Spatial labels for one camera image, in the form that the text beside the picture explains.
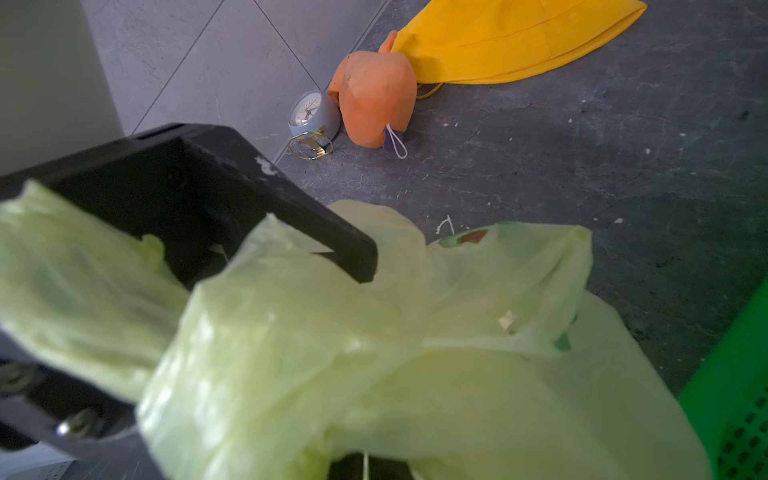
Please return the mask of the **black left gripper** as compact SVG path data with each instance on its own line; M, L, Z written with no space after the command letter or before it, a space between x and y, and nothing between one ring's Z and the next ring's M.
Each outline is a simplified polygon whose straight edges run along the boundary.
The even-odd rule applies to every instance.
M1 477L148 479L134 405L47 367L1 335Z

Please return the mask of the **yellow-green plastic bag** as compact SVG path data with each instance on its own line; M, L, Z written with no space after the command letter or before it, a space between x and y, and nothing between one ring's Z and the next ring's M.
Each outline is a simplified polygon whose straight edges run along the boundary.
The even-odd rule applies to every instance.
M324 479L353 452L418 479L709 479L707 453L614 308L592 234L500 222L427 243L331 210L377 244L359 283L266 216L185 289L136 239L30 181L1 205L1 324L44 363L134 404L171 479Z

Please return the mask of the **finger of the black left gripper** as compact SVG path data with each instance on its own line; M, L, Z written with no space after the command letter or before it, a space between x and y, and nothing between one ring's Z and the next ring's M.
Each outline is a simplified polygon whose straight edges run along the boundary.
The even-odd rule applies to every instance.
M325 257L372 281L375 242L285 177L236 130L168 124L5 174L1 197L32 178L79 208L165 246L165 261L191 287L222 270L269 213L327 247Z

